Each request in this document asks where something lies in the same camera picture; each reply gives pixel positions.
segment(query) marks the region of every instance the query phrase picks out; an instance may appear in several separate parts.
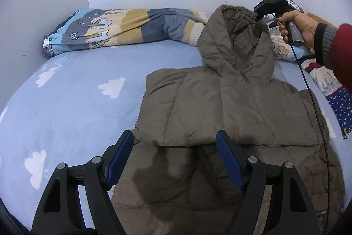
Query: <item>gray cuff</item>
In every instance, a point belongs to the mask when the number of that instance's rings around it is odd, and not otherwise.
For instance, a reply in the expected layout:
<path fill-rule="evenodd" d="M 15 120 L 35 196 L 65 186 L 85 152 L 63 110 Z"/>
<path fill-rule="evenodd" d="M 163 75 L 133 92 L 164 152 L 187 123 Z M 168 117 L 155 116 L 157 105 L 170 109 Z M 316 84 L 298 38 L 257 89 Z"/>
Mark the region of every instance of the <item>gray cuff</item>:
<path fill-rule="evenodd" d="M 335 35 L 337 28 L 332 26 L 327 26 L 324 31 L 323 36 L 323 62 L 324 66 L 328 69 L 331 69 L 331 59 L 330 59 L 330 50 L 334 44 Z"/>

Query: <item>metal screw head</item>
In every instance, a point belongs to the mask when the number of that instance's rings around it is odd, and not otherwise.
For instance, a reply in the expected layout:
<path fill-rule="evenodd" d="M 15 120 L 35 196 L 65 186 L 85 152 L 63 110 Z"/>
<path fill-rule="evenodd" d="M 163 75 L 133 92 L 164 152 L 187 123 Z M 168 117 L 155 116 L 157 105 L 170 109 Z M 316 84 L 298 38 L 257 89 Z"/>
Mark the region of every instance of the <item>metal screw head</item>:
<path fill-rule="evenodd" d="M 99 163 L 99 162 L 101 162 L 101 157 L 95 156 L 94 158 L 92 158 L 92 163 Z"/>
<path fill-rule="evenodd" d="M 285 166 L 286 166 L 287 168 L 293 168 L 293 163 L 290 162 L 290 161 L 286 161 L 286 162 L 285 162 Z"/>
<path fill-rule="evenodd" d="M 65 166 L 66 166 L 66 164 L 65 164 L 64 162 L 60 162 L 60 163 L 57 165 L 57 169 L 63 169 Z"/>
<path fill-rule="evenodd" d="M 257 161 L 258 161 L 258 159 L 255 157 L 255 156 L 250 156 L 249 158 L 248 158 L 248 161 L 249 162 L 251 162 L 251 163 L 256 163 Z"/>

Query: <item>cable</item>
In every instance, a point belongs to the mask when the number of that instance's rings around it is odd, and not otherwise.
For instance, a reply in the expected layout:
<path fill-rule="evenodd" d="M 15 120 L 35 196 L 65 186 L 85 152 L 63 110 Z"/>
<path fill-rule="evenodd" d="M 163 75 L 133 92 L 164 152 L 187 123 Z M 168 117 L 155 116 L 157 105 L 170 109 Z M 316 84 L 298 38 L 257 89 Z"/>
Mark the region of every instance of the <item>cable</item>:
<path fill-rule="evenodd" d="M 318 112 L 316 110 L 316 106 L 315 106 L 315 103 L 314 103 L 313 94 L 312 94 L 312 92 L 311 92 L 311 90 L 310 90 L 310 88 L 308 86 L 308 83 L 307 83 L 306 77 L 304 76 L 302 67 L 298 63 L 297 55 L 296 55 L 295 50 L 293 49 L 292 45 L 291 45 L 291 49 L 292 49 L 293 55 L 296 58 L 296 62 L 298 64 L 298 66 L 300 67 L 301 74 L 303 76 L 304 82 L 306 83 L 309 95 L 310 95 L 310 97 L 312 99 L 316 121 L 318 122 L 319 130 L 320 130 L 321 137 L 323 138 L 323 143 L 324 143 L 325 156 L 326 156 L 326 165 L 327 165 L 327 171 L 328 171 L 328 206 L 327 206 L 327 209 L 326 209 L 327 214 L 326 214 L 326 223 L 325 223 L 325 228 L 324 228 L 324 233 L 326 233 L 327 232 L 327 228 L 328 228 L 328 223 L 329 223 L 329 212 L 330 212 L 330 165 L 329 165 L 328 149 L 327 149 L 327 146 L 326 146 L 326 141 L 325 141 L 325 137 L 324 137 L 324 134 L 323 134 L 323 130 L 322 130 L 321 125 L 320 125 Z"/>

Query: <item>bed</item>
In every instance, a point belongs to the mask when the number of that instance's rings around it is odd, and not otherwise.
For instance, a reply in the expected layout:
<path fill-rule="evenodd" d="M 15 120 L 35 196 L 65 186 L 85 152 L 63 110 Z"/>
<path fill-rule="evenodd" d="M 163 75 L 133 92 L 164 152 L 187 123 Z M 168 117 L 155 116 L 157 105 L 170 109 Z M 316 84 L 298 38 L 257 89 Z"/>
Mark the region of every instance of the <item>bed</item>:
<path fill-rule="evenodd" d="M 114 144 L 124 130 L 134 128 L 148 74 L 200 65 L 197 47 L 170 39 L 68 51 L 50 58 L 18 89 L 0 116 L 0 196 L 10 213 L 31 228 L 59 162 L 86 163 Z M 306 89 L 295 63 L 276 60 L 274 77 Z M 343 168 L 347 206 L 352 197 L 352 138 L 343 139 L 324 95 L 307 73 L 306 78 Z M 79 191 L 86 226 L 93 227 L 84 188 Z"/>

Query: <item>hand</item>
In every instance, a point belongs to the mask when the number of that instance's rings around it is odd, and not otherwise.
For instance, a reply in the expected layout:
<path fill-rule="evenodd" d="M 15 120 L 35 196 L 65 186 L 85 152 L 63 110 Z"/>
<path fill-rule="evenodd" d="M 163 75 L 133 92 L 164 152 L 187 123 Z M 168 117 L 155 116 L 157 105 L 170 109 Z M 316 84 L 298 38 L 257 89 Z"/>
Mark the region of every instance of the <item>hand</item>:
<path fill-rule="evenodd" d="M 298 29 L 302 33 L 302 37 L 305 43 L 305 46 L 308 48 L 314 48 L 314 34 L 315 29 L 318 26 L 319 22 L 310 18 L 309 16 L 299 12 L 298 10 L 293 10 L 290 12 L 284 13 L 281 17 L 278 18 L 279 30 L 281 31 L 281 36 L 284 38 L 284 42 L 288 44 L 288 31 L 285 28 L 285 25 L 288 21 L 294 21 Z"/>

